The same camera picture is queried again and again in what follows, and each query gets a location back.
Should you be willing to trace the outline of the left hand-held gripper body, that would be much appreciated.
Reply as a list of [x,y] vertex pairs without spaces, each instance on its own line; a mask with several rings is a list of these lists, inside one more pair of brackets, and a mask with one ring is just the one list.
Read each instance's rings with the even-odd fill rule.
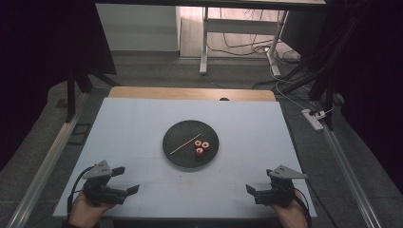
[[109,187],[112,169],[106,161],[100,161],[91,167],[85,174],[86,181],[83,187],[83,193],[86,198],[96,206],[101,204],[123,204],[127,193],[125,190]]

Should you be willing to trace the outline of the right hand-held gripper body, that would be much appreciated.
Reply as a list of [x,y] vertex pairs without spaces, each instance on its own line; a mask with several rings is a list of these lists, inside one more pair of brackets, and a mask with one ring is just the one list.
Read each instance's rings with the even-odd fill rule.
[[294,179],[306,180],[307,175],[280,165],[272,170],[269,190],[256,191],[255,203],[262,205],[288,206],[295,197]]

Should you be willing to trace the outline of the round black plate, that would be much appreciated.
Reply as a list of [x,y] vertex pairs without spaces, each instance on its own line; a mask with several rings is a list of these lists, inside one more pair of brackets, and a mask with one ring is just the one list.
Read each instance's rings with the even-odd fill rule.
[[[184,146],[176,153],[172,155],[169,154],[171,151],[200,133],[201,135],[196,140]],[[209,149],[196,147],[194,142],[197,140],[202,143],[209,142]],[[183,168],[199,168],[208,164],[217,155],[219,147],[220,141],[216,131],[207,123],[200,121],[188,120],[175,123],[163,136],[164,154],[171,162]],[[202,148],[204,150],[202,156],[196,155],[197,148]]]

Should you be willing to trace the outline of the thin wooden skewer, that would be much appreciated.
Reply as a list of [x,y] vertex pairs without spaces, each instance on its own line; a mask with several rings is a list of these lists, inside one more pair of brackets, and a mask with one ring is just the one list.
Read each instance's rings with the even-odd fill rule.
[[188,145],[189,143],[193,142],[194,140],[196,140],[202,133],[196,135],[195,137],[193,137],[192,139],[188,140],[187,142],[183,143],[182,145],[180,145],[179,147],[177,147],[176,149],[174,149],[173,151],[171,151],[169,154],[172,155],[174,153],[176,153],[178,150],[182,149],[184,146]]

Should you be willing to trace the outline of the person's right hand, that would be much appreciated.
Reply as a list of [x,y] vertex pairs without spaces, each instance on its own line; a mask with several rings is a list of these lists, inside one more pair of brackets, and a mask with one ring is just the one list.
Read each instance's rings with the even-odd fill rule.
[[271,205],[276,212],[282,228],[308,228],[308,221],[305,217],[304,208],[298,203],[301,200],[299,191],[295,192],[297,200],[293,200],[287,207]]

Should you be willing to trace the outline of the person's left hand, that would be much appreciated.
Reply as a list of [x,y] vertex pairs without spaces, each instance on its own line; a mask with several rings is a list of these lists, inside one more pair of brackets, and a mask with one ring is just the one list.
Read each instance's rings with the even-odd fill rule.
[[114,204],[92,205],[83,193],[74,200],[67,224],[73,228],[94,228],[103,214]]

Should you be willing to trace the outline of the white table mat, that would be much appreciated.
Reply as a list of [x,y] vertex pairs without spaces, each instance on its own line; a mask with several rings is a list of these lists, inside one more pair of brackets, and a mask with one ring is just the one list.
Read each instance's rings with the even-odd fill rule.
[[[210,125],[219,137],[217,155],[199,169],[181,168],[163,152],[165,132],[186,120]],[[106,212],[111,219],[270,218],[273,211],[245,185],[267,189],[267,169],[300,168],[277,102],[106,98],[63,194],[82,187],[78,175],[100,161],[125,168],[110,186],[140,185]]]

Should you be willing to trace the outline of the dark floor hatch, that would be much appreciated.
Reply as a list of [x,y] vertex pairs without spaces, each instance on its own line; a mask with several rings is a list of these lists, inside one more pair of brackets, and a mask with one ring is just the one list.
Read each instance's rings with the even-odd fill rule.
[[77,123],[67,141],[70,145],[84,145],[89,135],[91,123]]

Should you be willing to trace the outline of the white power strip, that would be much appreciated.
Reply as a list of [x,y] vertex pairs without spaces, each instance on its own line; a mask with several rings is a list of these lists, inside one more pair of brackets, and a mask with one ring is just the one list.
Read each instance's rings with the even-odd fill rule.
[[310,109],[303,109],[301,111],[302,115],[305,117],[307,122],[311,125],[311,127],[315,131],[320,131],[323,129],[323,125],[319,122],[317,117],[314,114],[310,114],[311,110]]

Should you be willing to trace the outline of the wooden table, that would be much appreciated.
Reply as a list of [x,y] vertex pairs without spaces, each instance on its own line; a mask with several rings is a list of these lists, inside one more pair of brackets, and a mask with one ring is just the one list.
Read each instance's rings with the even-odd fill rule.
[[274,102],[276,100],[274,93],[270,90],[142,86],[114,86],[110,89],[108,97],[236,102]]

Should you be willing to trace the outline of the black tripod stand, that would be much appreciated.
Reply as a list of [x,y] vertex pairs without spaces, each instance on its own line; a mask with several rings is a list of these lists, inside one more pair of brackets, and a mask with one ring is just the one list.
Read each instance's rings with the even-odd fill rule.
[[310,101],[318,101],[325,95],[324,122],[332,128],[332,110],[334,108],[334,79],[336,61],[343,49],[344,33],[349,28],[345,22],[345,12],[308,12],[291,11],[287,17],[286,41],[294,39],[297,51],[302,51],[300,64],[285,76],[286,81],[303,68],[308,73],[299,81],[291,81],[287,87],[277,87],[278,93],[288,94],[298,88],[313,83],[309,88]]
[[90,75],[95,76],[109,86],[120,86],[120,84],[92,66],[73,67],[67,75],[67,123],[73,120],[77,111],[75,87],[78,86],[80,91],[85,94],[90,93],[93,89],[93,84],[89,79]]

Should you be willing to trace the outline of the black curtain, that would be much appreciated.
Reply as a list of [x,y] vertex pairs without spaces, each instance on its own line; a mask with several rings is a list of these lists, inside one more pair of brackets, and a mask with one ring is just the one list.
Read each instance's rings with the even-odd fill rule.
[[321,73],[309,97],[331,86],[341,113],[403,193],[403,0],[325,0],[291,11],[281,39]]
[[0,171],[74,72],[116,72],[97,0],[0,0]]

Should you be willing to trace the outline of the metal floor rail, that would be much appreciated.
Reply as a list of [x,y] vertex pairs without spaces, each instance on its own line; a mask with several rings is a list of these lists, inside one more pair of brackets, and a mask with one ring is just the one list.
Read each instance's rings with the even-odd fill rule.
[[58,162],[67,140],[72,133],[73,128],[77,124],[86,101],[89,97],[88,93],[82,93],[76,102],[76,113],[72,116],[68,123],[64,123],[51,145],[47,155],[41,163],[38,171],[33,177],[25,195],[22,197],[19,205],[14,211],[6,228],[24,228],[29,216],[44,190],[48,179]]
[[323,133],[327,143],[330,145],[334,154],[338,167],[346,181],[350,192],[355,199],[356,205],[363,217],[368,228],[382,228],[381,222],[370,203],[370,200],[361,186],[353,167],[350,165],[344,150],[336,136],[333,127],[331,126],[331,114],[335,110],[335,105],[326,107],[324,113],[326,116],[321,120],[323,125]]

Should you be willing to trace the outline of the white desk frame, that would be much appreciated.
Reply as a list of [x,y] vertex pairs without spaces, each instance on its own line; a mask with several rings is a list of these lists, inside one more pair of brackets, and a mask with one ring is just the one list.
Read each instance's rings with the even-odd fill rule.
[[254,21],[238,19],[216,19],[209,18],[208,8],[204,8],[202,18],[202,43],[201,43],[201,61],[200,75],[207,72],[207,38],[208,33],[235,33],[235,34],[257,34],[272,35],[273,41],[270,47],[267,47],[265,55],[270,64],[270,69],[274,76],[279,76],[280,71],[275,59],[278,40],[280,38],[288,11],[281,10],[278,13],[278,20],[274,21]]

